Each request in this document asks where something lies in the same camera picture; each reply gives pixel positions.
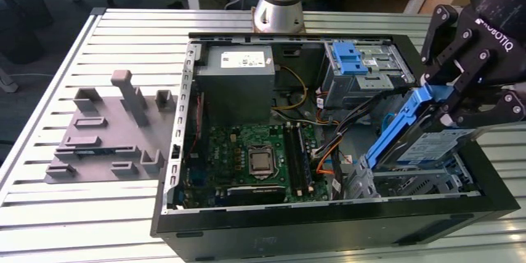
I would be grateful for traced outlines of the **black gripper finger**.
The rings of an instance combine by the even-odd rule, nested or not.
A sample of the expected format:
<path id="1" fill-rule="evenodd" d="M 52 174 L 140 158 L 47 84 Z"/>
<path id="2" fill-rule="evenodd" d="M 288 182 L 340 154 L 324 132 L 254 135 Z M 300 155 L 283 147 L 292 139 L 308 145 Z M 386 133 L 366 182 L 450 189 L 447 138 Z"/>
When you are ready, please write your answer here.
<path id="1" fill-rule="evenodd" d="M 470 13 L 457 12 L 450 5 L 438 5 L 420 51 L 426 65 L 420 84 L 432 88 L 451 87 L 451 93 L 442 99 L 443 113 L 458 109 L 465 93 L 489 63 L 490 50 L 481 47 L 481 41 Z"/>
<path id="2" fill-rule="evenodd" d="M 525 121 L 525 92 L 501 89 L 475 91 L 447 102 L 438 116 L 443 126 L 479 128 Z"/>

